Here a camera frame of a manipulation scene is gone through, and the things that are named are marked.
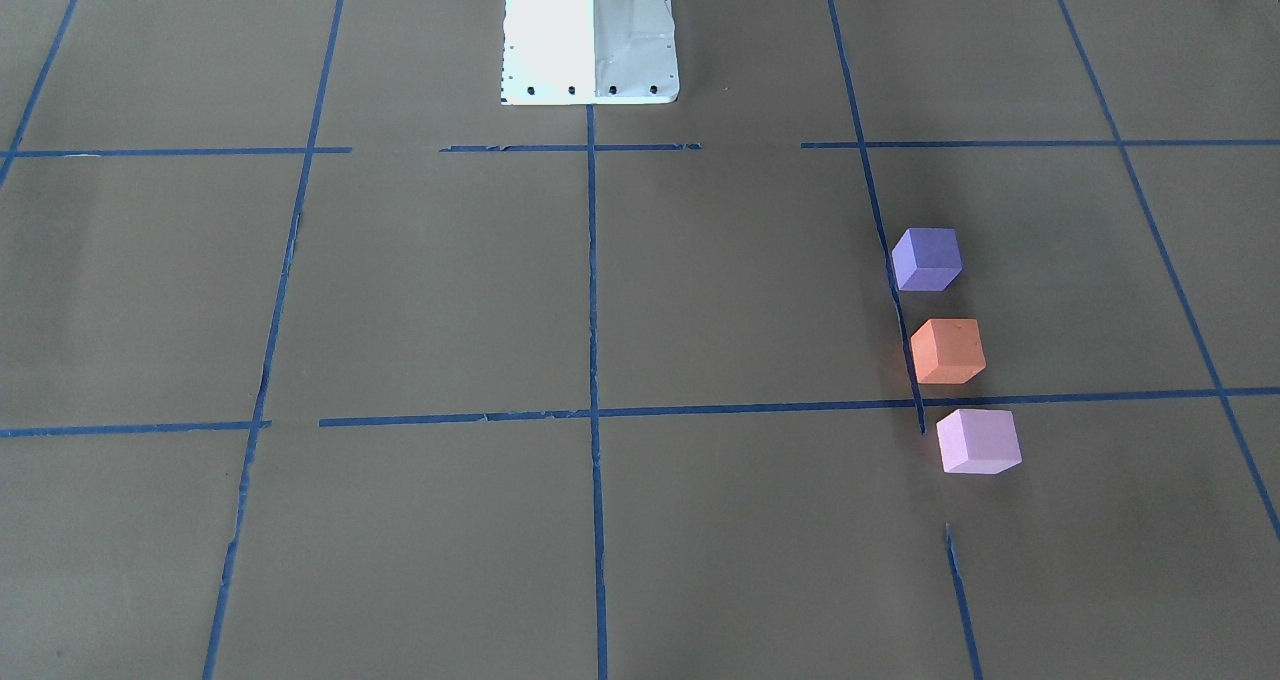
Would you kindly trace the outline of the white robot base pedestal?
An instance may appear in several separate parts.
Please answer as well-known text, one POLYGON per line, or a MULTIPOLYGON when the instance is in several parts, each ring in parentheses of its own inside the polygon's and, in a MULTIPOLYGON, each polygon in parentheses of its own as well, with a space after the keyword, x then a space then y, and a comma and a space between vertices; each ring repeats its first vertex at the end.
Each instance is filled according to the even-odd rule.
POLYGON ((504 1, 504 106, 677 101, 672 0, 504 1))

